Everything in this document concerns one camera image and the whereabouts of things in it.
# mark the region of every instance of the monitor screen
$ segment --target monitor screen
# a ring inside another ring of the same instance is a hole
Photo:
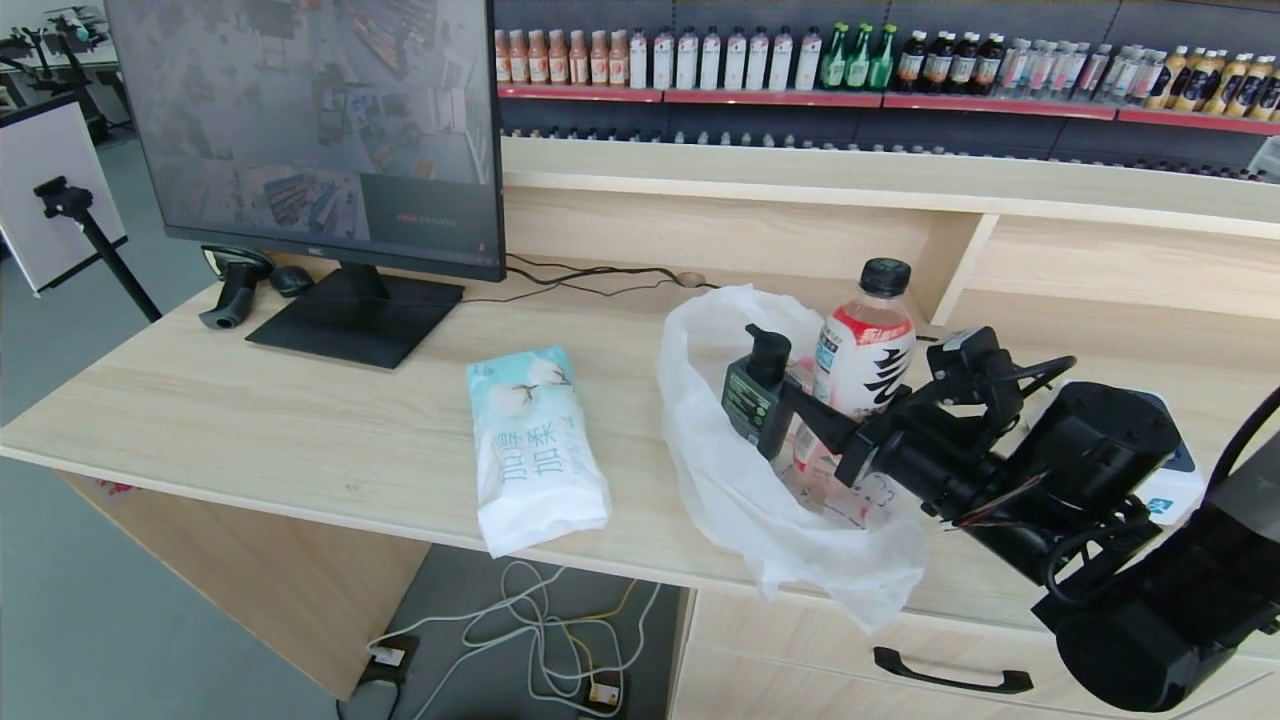
[[[489,8],[111,0],[169,232],[500,277]]]

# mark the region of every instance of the gray floor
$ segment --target gray floor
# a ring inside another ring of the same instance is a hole
[[[129,231],[125,261],[169,310],[210,282],[195,245],[168,240],[137,143],[101,152]],[[145,320],[97,264],[36,300],[17,265],[0,264],[3,395],[0,421],[20,414],[113,347]],[[504,562],[435,548],[396,623],[466,612],[498,598]],[[553,587],[554,612],[572,616],[614,606],[626,580],[570,570]],[[626,652],[652,585],[640,584],[614,619]],[[630,717],[660,717],[675,624],[675,592],[664,588],[646,623],[646,646],[632,667]],[[0,460],[0,716],[5,720],[330,719],[333,701],[97,515],[49,470]],[[502,632],[506,623],[477,628]],[[398,720],[461,655],[457,624],[422,632]],[[593,652],[605,638],[584,633]],[[552,647],[563,657],[562,643]],[[429,719],[568,720],[566,707],[525,692],[529,644],[516,641],[454,674]],[[390,691],[371,685],[348,706],[348,720],[381,720]]]

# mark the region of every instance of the green glass bottle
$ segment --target green glass bottle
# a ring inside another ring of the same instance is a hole
[[[854,41],[854,50],[849,55],[849,68],[845,70],[845,87],[849,90],[867,87],[867,76],[872,69],[873,29],[876,28],[867,23],[858,26],[858,40]]]
[[[845,47],[847,38],[849,26],[836,23],[827,55],[822,59],[822,86],[827,90],[838,90],[845,83],[845,67],[849,64],[849,49]]]
[[[872,70],[869,86],[872,90],[884,90],[893,77],[893,38],[897,36],[896,24],[886,24],[881,32],[881,44],[872,58]]]

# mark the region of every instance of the monitor base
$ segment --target monitor base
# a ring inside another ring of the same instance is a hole
[[[453,310],[462,291],[343,263],[244,340],[393,369]]]

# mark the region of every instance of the drawer handle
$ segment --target drawer handle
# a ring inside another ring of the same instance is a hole
[[[897,675],[899,678],[910,678],[913,680],[923,680],[925,683],[946,685],[948,688],[960,688],[963,691],[997,694],[1018,694],[1036,687],[1032,684],[1032,676],[1021,670],[1002,670],[1005,682],[998,685],[975,685],[973,683],[963,683],[960,680],[948,680],[946,678],[934,678],[933,675],[916,673],[902,662],[902,653],[891,647],[876,647],[873,652],[876,655],[876,665],[879,665],[881,669]]]

